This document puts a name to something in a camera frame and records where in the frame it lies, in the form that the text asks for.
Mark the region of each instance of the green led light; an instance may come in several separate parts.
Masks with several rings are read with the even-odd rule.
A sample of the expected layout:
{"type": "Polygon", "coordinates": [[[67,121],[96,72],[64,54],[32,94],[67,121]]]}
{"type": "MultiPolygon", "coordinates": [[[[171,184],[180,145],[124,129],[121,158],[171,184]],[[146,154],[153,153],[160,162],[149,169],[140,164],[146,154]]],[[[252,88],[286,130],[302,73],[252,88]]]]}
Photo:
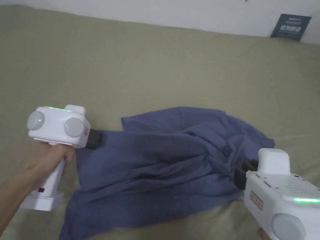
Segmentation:
{"type": "Polygon", "coordinates": [[[72,112],[72,111],[69,111],[69,110],[61,109],[61,108],[52,108],[52,109],[62,110],[62,111],[66,111],[66,112],[72,112]]]}
{"type": "Polygon", "coordinates": [[[320,203],[320,199],[312,198],[294,198],[293,200],[300,203],[320,203]]]}

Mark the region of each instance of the speaker grille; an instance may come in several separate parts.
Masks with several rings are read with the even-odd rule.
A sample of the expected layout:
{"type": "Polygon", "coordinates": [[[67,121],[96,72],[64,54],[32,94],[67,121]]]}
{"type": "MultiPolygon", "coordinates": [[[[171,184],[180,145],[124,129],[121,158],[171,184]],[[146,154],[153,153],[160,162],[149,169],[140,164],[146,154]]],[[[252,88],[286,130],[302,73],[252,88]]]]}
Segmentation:
{"type": "Polygon", "coordinates": [[[310,194],[311,192],[301,185],[285,185],[290,191],[294,193],[306,193],[310,194]]]}

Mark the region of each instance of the white handheld device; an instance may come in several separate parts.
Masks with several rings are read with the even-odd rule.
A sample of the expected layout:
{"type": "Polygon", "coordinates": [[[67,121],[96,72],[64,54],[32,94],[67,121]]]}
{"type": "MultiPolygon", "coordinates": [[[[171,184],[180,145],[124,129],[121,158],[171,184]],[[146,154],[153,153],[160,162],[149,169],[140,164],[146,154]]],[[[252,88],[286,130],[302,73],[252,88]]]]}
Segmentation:
{"type": "Polygon", "coordinates": [[[247,171],[244,204],[272,240],[320,239],[320,189],[290,172],[288,154],[262,148],[247,171]]]}
{"type": "MultiPolygon", "coordinates": [[[[38,107],[28,119],[29,136],[50,145],[62,143],[84,148],[90,132],[90,124],[84,115],[85,108],[81,106],[67,105],[65,109],[38,107]]],[[[32,191],[21,207],[50,211],[58,206],[63,200],[63,193],[57,193],[63,167],[62,159],[44,184],[32,191]]]]}

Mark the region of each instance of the gray round button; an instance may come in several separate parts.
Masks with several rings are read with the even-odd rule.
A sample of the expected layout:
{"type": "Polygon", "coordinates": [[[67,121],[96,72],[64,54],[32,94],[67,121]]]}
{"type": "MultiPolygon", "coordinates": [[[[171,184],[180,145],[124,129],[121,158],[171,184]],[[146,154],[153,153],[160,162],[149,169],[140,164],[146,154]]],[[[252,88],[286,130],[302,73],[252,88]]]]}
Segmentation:
{"type": "Polygon", "coordinates": [[[69,137],[79,137],[84,130],[83,122],[79,118],[70,118],[64,124],[64,131],[69,137]]]}
{"type": "Polygon", "coordinates": [[[27,127],[31,131],[36,131],[44,124],[44,114],[39,111],[34,111],[28,118],[27,127]]]}
{"type": "Polygon", "coordinates": [[[304,240],[307,235],[299,218],[284,213],[273,217],[272,230],[280,240],[304,240]]]}

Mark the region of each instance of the black port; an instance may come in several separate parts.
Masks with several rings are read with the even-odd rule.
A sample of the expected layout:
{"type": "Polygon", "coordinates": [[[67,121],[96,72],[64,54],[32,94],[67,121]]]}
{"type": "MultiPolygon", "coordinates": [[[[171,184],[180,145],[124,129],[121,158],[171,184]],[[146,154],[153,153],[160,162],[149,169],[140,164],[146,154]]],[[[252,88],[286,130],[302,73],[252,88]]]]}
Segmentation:
{"type": "MultiPolygon", "coordinates": [[[[264,183],[267,184],[266,181],[264,181],[264,183]]],[[[269,187],[271,187],[269,184],[267,184],[267,185],[268,185],[269,187]]]]}
{"type": "Polygon", "coordinates": [[[85,147],[95,150],[98,147],[100,147],[101,144],[102,144],[102,133],[97,130],[90,129],[87,145],[85,147]]]}

